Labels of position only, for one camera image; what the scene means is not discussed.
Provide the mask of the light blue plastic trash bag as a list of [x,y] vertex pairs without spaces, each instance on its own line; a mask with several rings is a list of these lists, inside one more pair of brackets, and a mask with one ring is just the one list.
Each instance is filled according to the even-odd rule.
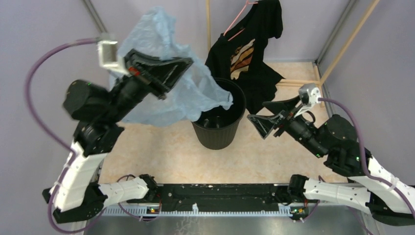
[[174,36],[175,19],[158,6],[144,14],[121,43],[117,51],[119,56],[136,49],[162,59],[178,56],[193,60],[192,66],[167,93],[165,100],[149,94],[122,118],[122,122],[164,127],[180,120],[197,121],[202,112],[219,106],[228,110],[232,106],[232,94],[216,83],[208,67],[190,46],[177,43]]

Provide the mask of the black ribbed trash bin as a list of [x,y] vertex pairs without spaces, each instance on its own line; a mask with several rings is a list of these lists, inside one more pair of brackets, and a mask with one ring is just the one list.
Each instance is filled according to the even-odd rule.
[[220,150],[234,140],[246,110],[246,98],[242,89],[231,80],[216,78],[215,81],[222,89],[230,92],[233,104],[228,110],[219,106],[202,112],[200,118],[192,122],[192,126],[201,145],[211,150]]

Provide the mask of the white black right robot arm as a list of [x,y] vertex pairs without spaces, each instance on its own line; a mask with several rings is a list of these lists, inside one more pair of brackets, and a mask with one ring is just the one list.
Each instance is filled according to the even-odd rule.
[[264,102],[270,116],[248,115],[262,138],[287,133],[314,156],[326,157],[324,165],[360,184],[341,187],[302,175],[293,175],[287,188],[292,202],[327,201],[348,206],[391,226],[415,223],[415,188],[387,171],[364,147],[353,116],[333,115],[321,126],[303,117],[324,101],[319,95],[299,95],[285,101]]

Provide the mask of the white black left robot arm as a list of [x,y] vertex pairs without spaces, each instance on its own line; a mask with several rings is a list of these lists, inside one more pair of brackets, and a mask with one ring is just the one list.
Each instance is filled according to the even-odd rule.
[[148,174],[113,184],[94,183],[92,177],[124,130],[118,123],[149,94],[165,99],[193,60],[161,59],[132,49],[124,57],[100,56],[100,64],[121,74],[113,88],[107,90],[78,79],[68,87],[63,103],[78,125],[58,181],[43,191],[44,199],[54,207],[52,217],[58,224],[89,220],[124,201],[154,202],[157,184]]

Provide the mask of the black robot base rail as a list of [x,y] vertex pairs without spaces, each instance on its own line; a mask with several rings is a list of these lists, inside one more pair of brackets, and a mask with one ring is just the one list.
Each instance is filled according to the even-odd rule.
[[161,205],[162,212],[274,212],[280,205],[305,202],[286,184],[164,184],[131,203]]

